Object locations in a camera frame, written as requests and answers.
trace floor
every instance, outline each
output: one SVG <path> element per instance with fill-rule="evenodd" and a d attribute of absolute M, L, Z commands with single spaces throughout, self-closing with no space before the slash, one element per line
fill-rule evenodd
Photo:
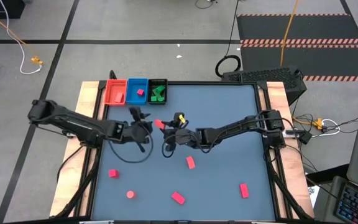
<path fill-rule="evenodd" d="M 358 0 L 346 2 L 358 25 Z M 73 41 L 59 46 L 73 3 L 78 7 L 67 40 L 108 40 L 105 44 Z M 237 13 L 291 13 L 294 3 L 246 0 L 239 3 Z M 26 115 L 33 99 L 42 92 L 47 99 L 73 110 L 81 82 L 107 79 L 110 69 L 120 78 L 218 81 L 214 67 L 226 52 L 227 41 L 223 40 L 229 38 L 235 6 L 236 0 L 219 1 L 204 10 L 197 9 L 194 0 L 34 0 L 27 5 L 22 18 L 11 21 L 11 28 L 23 39 L 45 40 L 32 44 L 45 66 L 39 73 L 22 75 L 19 47 L 0 44 L 0 221 L 47 218 L 52 204 L 67 140 L 40 130 L 34 136 L 28 133 Z M 340 0 L 302 0 L 297 12 L 344 10 Z M 0 40 L 8 38 L 0 27 Z M 238 38 L 235 26 L 233 39 Z M 232 45 L 231 54 L 239 55 L 238 47 Z M 227 62 L 221 72 L 234 66 Z M 25 72 L 36 68 L 26 60 Z M 337 122 L 358 117 L 358 82 L 306 82 L 306 86 L 308 91 L 300 98 L 295 114 L 311 113 Z M 319 170 L 341 165 L 349 162 L 355 136 L 312 139 L 303 146 L 303 153 Z M 29 150 L 20 176 L 14 176 L 17 185 L 14 181 L 9 184 L 17 158 L 27 152 L 26 148 Z"/>

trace wooden table frame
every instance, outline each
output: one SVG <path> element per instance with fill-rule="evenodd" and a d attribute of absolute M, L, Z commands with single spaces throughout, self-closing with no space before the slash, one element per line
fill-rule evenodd
<path fill-rule="evenodd" d="M 104 116 L 103 113 L 105 110 L 105 105 L 103 103 L 104 90 L 98 91 L 98 88 L 101 89 L 101 87 L 103 87 L 103 84 L 99 85 L 99 82 L 83 82 L 75 111 L 89 117 L 102 119 Z M 267 109 L 267 105 L 269 104 L 266 104 L 265 99 L 268 99 L 270 101 L 271 109 L 279 110 L 283 118 L 291 121 L 291 113 L 283 83 L 268 82 L 267 90 L 265 92 L 268 93 L 268 97 L 264 95 L 264 91 L 262 89 L 259 89 L 260 105 L 262 109 Z M 102 99 L 99 105 L 96 104 L 97 98 Z M 286 129 L 291 129 L 288 123 L 284 122 L 284 124 Z M 287 145 L 298 149 L 296 139 L 285 139 L 285 142 Z M 78 149 L 78 147 L 79 142 L 76 138 L 69 139 L 63 160 L 70 156 L 76 149 Z M 281 160 L 279 160 L 278 157 L 278 159 L 273 162 L 273 166 L 275 170 L 279 172 L 276 162 L 281 162 L 288 190 L 291 192 L 303 210 L 309 216 L 314 217 L 313 207 L 311 205 L 300 153 L 296 152 L 294 148 L 285 147 L 281 149 Z M 81 177 L 81 174 L 85 174 L 85 172 L 83 173 L 82 170 L 88 169 L 89 171 L 91 169 L 95 155 L 96 149 L 82 150 L 66 163 L 65 167 L 60 173 L 60 178 L 50 211 L 51 216 L 59 213 L 67 204 L 67 202 L 72 198 L 73 194 L 79 187 L 80 180 L 83 178 Z M 274 158 L 275 154 L 273 151 L 270 152 L 270 156 Z M 88 199 L 90 197 L 90 185 L 85 190 L 85 193 L 82 196 L 82 200 L 79 202 L 81 204 L 80 209 L 74 210 L 70 214 L 71 216 L 82 216 L 90 213 L 87 208 Z M 277 185 L 275 186 L 275 191 L 278 202 L 278 216 L 281 218 L 290 218 L 288 215 L 292 215 L 293 218 L 297 218 L 294 212 L 287 212 L 288 209 L 286 208 L 288 208 L 288 205 L 284 201 L 283 195 Z"/>

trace metal frame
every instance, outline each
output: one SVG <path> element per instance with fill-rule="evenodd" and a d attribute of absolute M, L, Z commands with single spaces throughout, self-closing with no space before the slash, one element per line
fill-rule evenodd
<path fill-rule="evenodd" d="M 267 89 L 264 88 L 265 84 L 264 85 L 258 85 L 258 84 L 261 84 L 261 83 L 257 83 L 257 82 L 233 83 L 233 82 L 220 82 L 220 81 L 218 81 L 218 82 L 215 82 L 215 81 L 207 81 L 207 82 L 202 82 L 202 81 L 201 82 L 199 82 L 199 81 L 168 81 L 168 85 L 232 85 L 232 86 L 252 85 L 254 87 L 255 102 L 256 102 L 256 105 L 257 105 L 258 112 L 260 112 L 262 110 L 262 105 L 261 105 L 260 96 L 259 96 L 259 88 L 261 88 L 263 93 L 264 93 L 264 98 L 265 98 L 264 100 L 265 100 L 265 104 L 266 104 L 266 109 L 269 110 L 271 108 L 270 100 L 269 100 L 269 93 L 268 93 Z M 105 89 L 105 87 L 106 87 L 106 80 L 100 81 L 99 82 L 99 87 L 98 87 L 98 93 L 96 95 L 96 103 L 95 103 L 95 106 L 94 106 L 93 118 L 97 118 L 97 116 L 98 116 L 101 100 L 103 100 L 102 99 L 102 93 L 103 93 L 103 90 Z M 108 112 L 108 106 L 105 105 L 104 109 L 103 109 L 103 119 L 107 118 L 107 112 Z M 265 146 L 265 139 L 263 137 L 261 137 L 261 138 L 262 138 L 263 145 Z M 103 147 L 96 149 L 96 156 L 95 156 L 95 161 L 94 162 L 99 163 L 102 148 Z M 84 178 L 86 177 L 86 175 L 88 173 L 88 167 L 90 165 L 90 157 L 91 157 L 92 150 L 93 149 L 87 149 L 87 151 L 86 151 L 85 163 L 84 163 L 83 170 L 82 170 L 82 173 L 81 173 L 80 184 L 83 182 Z M 284 170 L 283 170 L 280 151 L 275 151 L 275 157 L 276 157 L 277 168 L 278 168 L 277 172 L 278 172 L 278 174 L 280 176 L 281 181 L 284 183 L 284 185 L 286 185 L 286 183 L 285 183 L 285 174 L 284 174 Z M 267 159 L 269 161 L 271 160 L 269 153 L 267 153 Z M 95 191 L 96 191 L 96 182 L 97 182 L 96 180 L 98 178 L 99 165 L 100 164 L 98 164 L 97 169 L 95 170 L 96 178 L 94 180 L 92 180 L 92 182 L 90 183 L 91 186 L 89 188 L 89 197 L 88 197 L 88 203 L 87 203 L 87 208 L 86 208 L 86 216 L 88 216 L 88 217 L 91 216 L 92 211 L 93 211 L 93 200 L 94 200 L 94 194 L 95 194 Z M 280 208 L 278 207 L 277 191 L 276 191 L 275 182 L 273 180 L 273 177 L 269 174 L 269 172 L 268 172 L 268 179 L 269 179 L 269 184 L 270 184 L 270 191 L 272 193 L 272 203 L 273 203 L 273 210 L 274 210 L 274 214 L 275 214 L 275 219 L 278 220 L 278 219 L 281 219 L 281 216 L 280 216 Z M 77 205 L 76 205 L 74 216 L 79 215 L 79 211 L 81 209 L 81 203 L 82 203 L 82 199 L 79 200 Z M 285 204 L 285 210 L 287 212 L 287 217 L 292 218 L 291 208 L 290 208 L 290 206 L 289 206 L 289 204 L 288 204 L 286 199 L 284 199 L 284 204 Z"/>

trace keyboard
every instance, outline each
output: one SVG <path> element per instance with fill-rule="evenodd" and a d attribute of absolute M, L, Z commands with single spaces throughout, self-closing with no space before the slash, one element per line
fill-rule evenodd
<path fill-rule="evenodd" d="M 334 215 L 346 223 L 358 224 L 358 186 L 346 183 L 339 195 Z"/>

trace orange striped tape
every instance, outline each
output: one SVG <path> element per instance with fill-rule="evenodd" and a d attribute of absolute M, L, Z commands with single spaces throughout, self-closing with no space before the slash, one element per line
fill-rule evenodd
<path fill-rule="evenodd" d="M 283 39 L 246 39 L 242 44 L 283 44 Z M 287 39 L 285 44 L 358 44 L 358 39 Z"/>
<path fill-rule="evenodd" d="M 243 44 L 241 47 L 283 47 L 282 44 Z M 328 45 L 328 44 L 287 44 L 286 48 L 358 48 L 358 44 Z"/>
<path fill-rule="evenodd" d="M 290 16 L 291 14 L 237 14 L 240 16 Z M 330 14 L 295 14 L 296 16 L 350 16 L 346 13 L 330 13 Z"/>
<path fill-rule="evenodd" d="M 358 82 L 358 77 L 342 75 L 305 75 L 304 81 Z"/>

